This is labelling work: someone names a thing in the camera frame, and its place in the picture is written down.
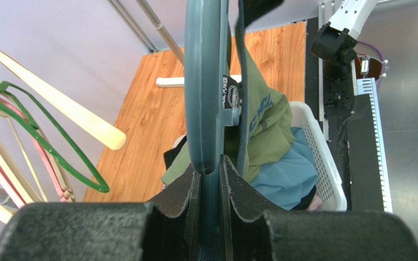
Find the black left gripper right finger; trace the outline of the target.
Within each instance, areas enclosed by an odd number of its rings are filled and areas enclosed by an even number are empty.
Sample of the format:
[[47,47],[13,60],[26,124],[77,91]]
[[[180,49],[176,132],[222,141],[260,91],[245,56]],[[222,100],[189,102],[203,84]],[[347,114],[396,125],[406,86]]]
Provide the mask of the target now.
[[418,260],[407,225],[391,214],[286,211],[220,158],[222,260]]

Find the blue grey hanger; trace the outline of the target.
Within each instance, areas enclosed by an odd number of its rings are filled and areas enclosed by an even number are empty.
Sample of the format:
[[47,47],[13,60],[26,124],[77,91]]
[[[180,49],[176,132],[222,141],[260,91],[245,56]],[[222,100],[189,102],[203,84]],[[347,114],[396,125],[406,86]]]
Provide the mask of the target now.
[[228,73],[229,1],[188,1],[185,114],[190,162],[200,176],[199,242],[219,238],[219,163],[223,154],[222,87]]

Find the wooden hanger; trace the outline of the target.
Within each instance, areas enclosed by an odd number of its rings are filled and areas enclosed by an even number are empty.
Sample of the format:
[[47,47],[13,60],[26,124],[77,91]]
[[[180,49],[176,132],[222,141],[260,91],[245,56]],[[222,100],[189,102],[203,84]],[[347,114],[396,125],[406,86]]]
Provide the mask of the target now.
[[111,150],[124,147],[127,140],[124,132],[81,106],[2,51],[0,51],[0,63],[105,146]]

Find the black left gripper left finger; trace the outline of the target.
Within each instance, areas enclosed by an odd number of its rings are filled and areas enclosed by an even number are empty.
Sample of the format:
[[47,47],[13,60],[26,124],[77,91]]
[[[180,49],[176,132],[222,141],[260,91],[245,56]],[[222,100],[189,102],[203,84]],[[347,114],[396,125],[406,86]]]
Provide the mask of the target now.
[[33,203],[0,235],[0,260],[196,260],[192,167],[146,203]]

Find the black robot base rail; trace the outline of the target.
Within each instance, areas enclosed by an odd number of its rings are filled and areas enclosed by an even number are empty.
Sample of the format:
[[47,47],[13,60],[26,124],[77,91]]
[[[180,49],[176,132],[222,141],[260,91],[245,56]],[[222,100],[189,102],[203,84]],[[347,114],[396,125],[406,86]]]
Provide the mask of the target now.
[[343,88],[326,77],[329,65],[312,54],[318,18],[306,22],[305,101],[319,121],[342,181],[348,211],[393,212],[376,80],[345,67]]

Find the blue ribbed tank top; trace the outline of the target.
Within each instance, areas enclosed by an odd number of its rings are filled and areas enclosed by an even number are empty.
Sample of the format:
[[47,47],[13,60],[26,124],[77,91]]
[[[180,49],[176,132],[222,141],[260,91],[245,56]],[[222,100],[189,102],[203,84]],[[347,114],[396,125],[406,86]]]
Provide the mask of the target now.
[[318,172],[302,128],[292,127],[295,141],[276,163],[264,164],[250,183],[257,192],[285,210],[307,210],[317,193]]

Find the olive green tank top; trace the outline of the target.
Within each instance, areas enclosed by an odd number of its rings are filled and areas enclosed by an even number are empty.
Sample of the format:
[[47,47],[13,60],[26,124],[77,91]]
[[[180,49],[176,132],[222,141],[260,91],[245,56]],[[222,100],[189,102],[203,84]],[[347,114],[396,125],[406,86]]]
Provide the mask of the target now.
[[189,1],[185,24],[186,143],[161,180],[187,167],[211,176],[226,155],[247,181],[264,175],[291,148],[292,112],[286,95],[270,88],[245,42],[246,28],[280,1],[239,1],[235,30],[226,1]]

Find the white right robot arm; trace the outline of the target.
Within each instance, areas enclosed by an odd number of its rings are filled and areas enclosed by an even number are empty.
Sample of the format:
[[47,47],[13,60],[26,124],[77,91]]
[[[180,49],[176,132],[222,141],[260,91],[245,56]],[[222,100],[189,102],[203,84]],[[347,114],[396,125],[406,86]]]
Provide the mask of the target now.
[[318,5],[320,25],[311,52],[323,61],[326,79],[346,79],[351,75],[351,63],[356,58],[354,47],[377,3],[351,0],[326,1]]

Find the pink lilac tank top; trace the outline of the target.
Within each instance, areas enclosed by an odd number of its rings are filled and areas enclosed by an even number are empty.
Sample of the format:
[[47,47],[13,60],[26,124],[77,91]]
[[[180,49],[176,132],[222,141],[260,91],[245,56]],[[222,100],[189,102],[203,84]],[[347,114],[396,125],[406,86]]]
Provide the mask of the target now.
[[307,211],[310,211],[310,212],[318,211],[322,208],[322,204],[323,204],[322,199],[318,195],[315,195],[310,205],[308,206]]

